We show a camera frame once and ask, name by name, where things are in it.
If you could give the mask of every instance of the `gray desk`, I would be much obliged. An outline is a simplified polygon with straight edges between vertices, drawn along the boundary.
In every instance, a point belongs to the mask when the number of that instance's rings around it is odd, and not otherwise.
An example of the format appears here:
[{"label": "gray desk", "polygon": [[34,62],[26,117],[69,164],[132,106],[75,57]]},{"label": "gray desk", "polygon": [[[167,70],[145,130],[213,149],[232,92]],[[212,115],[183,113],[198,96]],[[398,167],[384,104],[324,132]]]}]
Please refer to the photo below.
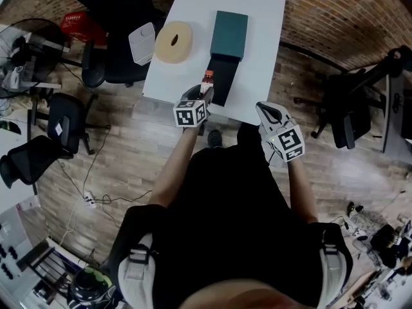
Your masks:
[{"label": "gray desk", "polygon": [[[402,105],[402,102],[404,101],[404,89],[412,90],[412,84],[404,75],[397,78],[386,77],[387,102],[382,152],[392,159],[400,160],[401,162],[412,165],[412,145],[400,135],[402,129],[402,115],[404,112]],[[396,94],[399,94],[401,97],[401,104],[398,107],[397,113],[393,110]]]}]

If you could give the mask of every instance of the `red box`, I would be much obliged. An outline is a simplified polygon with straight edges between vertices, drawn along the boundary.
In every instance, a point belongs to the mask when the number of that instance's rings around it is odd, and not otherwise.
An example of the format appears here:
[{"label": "red box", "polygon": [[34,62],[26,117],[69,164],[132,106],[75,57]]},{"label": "red box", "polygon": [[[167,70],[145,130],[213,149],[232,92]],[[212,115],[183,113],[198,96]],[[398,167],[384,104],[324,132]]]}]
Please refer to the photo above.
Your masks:
[{"label": "red box", "polygon": [[64,34],[87,42],[95,40],[95,44],[105,46],[108,44],[108,33],[96,23],[87,12],[70,13],[64,16],[60,28]]}]

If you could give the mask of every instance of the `chair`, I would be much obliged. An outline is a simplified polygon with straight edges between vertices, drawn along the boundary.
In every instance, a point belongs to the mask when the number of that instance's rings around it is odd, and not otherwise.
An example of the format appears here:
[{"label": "chair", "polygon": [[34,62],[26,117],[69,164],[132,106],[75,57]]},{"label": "chair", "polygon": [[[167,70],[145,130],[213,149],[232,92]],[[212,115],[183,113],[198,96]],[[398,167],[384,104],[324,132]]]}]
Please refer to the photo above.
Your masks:
[{"label": "chair", "polygon": [[323,82],[323,101],[318,103],[294,98],[294,102],[317,107],[320,126],[317,132],[312,132],[313,138],[317,138],[327,124],[331,124],[336,147],[353,149],[355,141],[371,128],[369,106],[382,109],[384,113],[386,108],[384,95],[380,95],[380,101],[366,98],[365,88],[372,87],[388,74],[398,77],[403,69],[412,70],[412,51],[406,46],[391,50],[382,62],[368,72],[360,69],[357,73],[329,77],[317,75]]},{"label": "chair", "polygon": [[94,153],[89,147],[86,128],[109,128],[86,123],[95,98],[93,95],[85,107],[77,98],[57,93],[51,97],[49,115],[29,110],[29,124],[34,124],[30,118],[33,115],[35,119],[48,120],[48,137],[37,136],[1,157],[0,175],[9,189],[16,180],[26,185],[34,184],[57,159],[72,159],[79,151],[80,139],[88,154]]},{"label": "chair", "polygon": [[164,13],[154,8],[152,0],[78,0],[89,14],[109,32],[106,50],[86,44],[82,60],[82,79],[85,85],[96,88],[104,81],[133,85],[146,78],[149,64],[140,66],[133,61],[129,34],[152,22],[158,33],[164,24]]}]

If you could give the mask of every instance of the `bottle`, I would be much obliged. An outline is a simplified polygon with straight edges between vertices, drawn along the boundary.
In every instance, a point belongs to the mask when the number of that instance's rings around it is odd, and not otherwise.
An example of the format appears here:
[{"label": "bottle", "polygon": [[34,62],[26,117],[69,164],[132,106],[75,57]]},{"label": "bottle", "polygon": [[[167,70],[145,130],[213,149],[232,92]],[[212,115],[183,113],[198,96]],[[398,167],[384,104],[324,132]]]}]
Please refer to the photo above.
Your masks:
[{"label": "bottle", "polygon": [[200,85],[200,95],[203,95],[204,93],[206,93],[206,91],[210,87],[213,87],[213,71],[206,70],[205,76],[202,79],[201,85]]}]

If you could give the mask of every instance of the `beige round object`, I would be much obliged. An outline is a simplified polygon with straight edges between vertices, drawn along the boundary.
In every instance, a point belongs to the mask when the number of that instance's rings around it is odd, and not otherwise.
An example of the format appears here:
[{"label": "beige round object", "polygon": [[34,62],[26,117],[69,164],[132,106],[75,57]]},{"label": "beige round object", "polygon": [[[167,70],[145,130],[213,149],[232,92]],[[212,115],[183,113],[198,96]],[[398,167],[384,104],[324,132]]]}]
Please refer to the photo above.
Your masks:
[{"label": "beige round object", "polygon": [[173,21],[159,32],[154,54],[163,62],[177,64],[189,56],[192,49],[192,28],[189,24]]}]

